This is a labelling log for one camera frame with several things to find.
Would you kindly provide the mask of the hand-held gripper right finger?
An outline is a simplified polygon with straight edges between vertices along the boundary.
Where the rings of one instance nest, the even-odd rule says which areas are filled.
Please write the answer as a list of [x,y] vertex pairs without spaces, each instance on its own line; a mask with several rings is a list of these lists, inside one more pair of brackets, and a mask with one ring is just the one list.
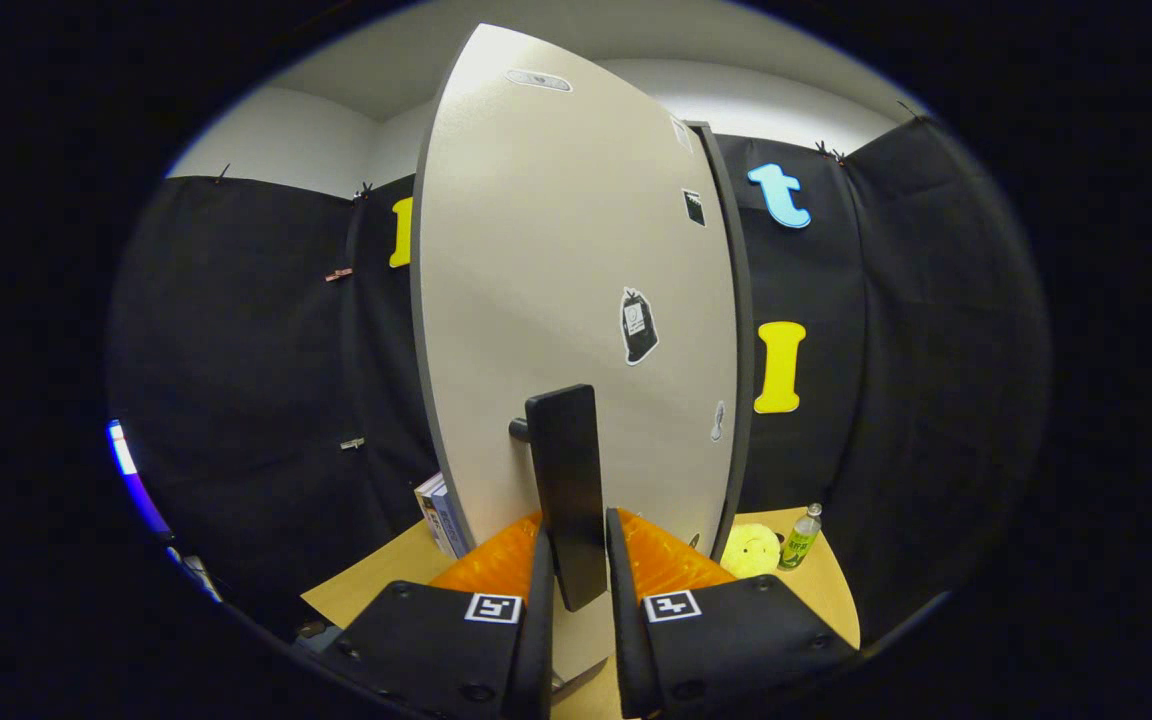
[[773,719],[861,665],[782,579],[718,564],[649,521],[605,511],[622,714]]

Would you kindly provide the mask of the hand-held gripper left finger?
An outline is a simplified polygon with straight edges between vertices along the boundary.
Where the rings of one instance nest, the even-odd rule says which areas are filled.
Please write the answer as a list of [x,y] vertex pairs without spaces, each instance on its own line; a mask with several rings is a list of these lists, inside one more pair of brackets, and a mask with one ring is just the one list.
[[394,579],[321,652],[388,719],[547,719],[554,568],[540,511],[429,582]]

